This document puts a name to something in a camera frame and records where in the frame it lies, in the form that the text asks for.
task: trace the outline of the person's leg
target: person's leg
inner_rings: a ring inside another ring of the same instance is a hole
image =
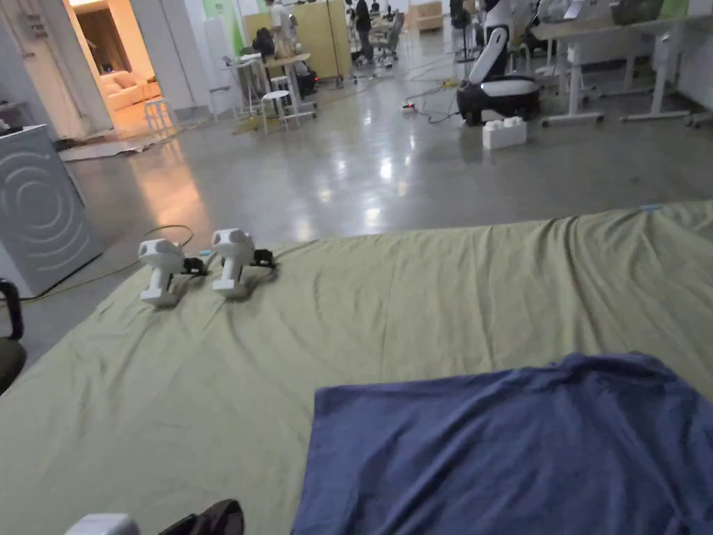
[[[374,58],[374,47],[369,43],[369,32],[360,31],[359,40],[361,41],[361,52],[364,58],[368,61],[372,60]]]

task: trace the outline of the concrete floor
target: concrete floor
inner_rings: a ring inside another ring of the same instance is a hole
[[[209,248],[214,229],[241,227],[258,246],[394,230],[559,218],[650,203],[709,198],[713,130],[681,120],[622,125],[647,98],[595,101],[601,126],[542,129],[525,146],[488,153],[479,128],[460,117],[429,125],[401,112],[404,97],[462,76],[448,58],[449,31],[410,35],[410,50],[375,81],[320,90],[317,120],[266,136],[232,134],[232,119],[180,134],[134,156],[71,164],[107,253],[60,288],[136,259],[143,233],[181,223],[195,231],[189,253]],[[621,73],[590,78],[598,85]],[[453,89],[416,99],[445,112]],[[563,109],[556,99],[547,111]],[[443,115],[435,114],[434,118]],[[181,240],[185,232],[163,233]],[[135,268],[25,306],[25,346],[34,362]]]

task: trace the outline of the humanoid robot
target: humanoid robot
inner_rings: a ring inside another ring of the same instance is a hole
[[[505,74],[513,22],[510,0],[485,0],[484,5],[487,43],[468,79],[458,87],[458,111],[469,126],[482,122],[483,110],[528,120],[540,109],[539,87],[527,76]]]

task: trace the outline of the yellow cable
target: yellow cable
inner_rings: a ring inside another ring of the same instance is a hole
[[[190,232],[190,236],[188,236],[188,239],[180,244],[181,247],[185,247],[188,244],[188,242],[190,242],[193,239],[193,237],[195,236],[193,229],[187,225],[161,225],[160,227],[152,228],[148,232],[144,233],[144,237],[148,236],[150,234],[153,234],[154,232],[158,232],[159,230],[164,230],[167,228],[183,228],[183,229],[186,229],[188,232]],[[106,279],[107,277],[110,277],[111,275],[115,275],[116,273],[120,273],[120,272],[125,271],[129,268],[133,268],[139,262],[140,262],[139,260],[135,260],[131,264],[125,265],[124,267],[120,267],[117,270],[111,271],[109,273],[105,273],[104,275],[99,275],[98,277],[94,277],[93,279],[84,280],[82,282],[77,282],[76,284],[73,284],[72,286],[62,288],[61,290],[57,290],[56,292],[48,292],[48,293],[40,295],[38,297],[30,297],[28,299],[22,299],[21,300],[22,304],[28,305],[29,303],[41,301],[42,299],[46,299],[47,297],[54,297],[55,295],[64,293],[69,290],[73,290],[74,288],[79,288],[80,286],[84,286],[85,284],[89,284],[90,282],[95,282],[97,280]]]

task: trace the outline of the sofa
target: sofa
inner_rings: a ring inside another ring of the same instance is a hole
[[[101,75],[101,83],[113,111],[141,101],[161,96],[158,82],[149,81],[138,73],[116,71]]]

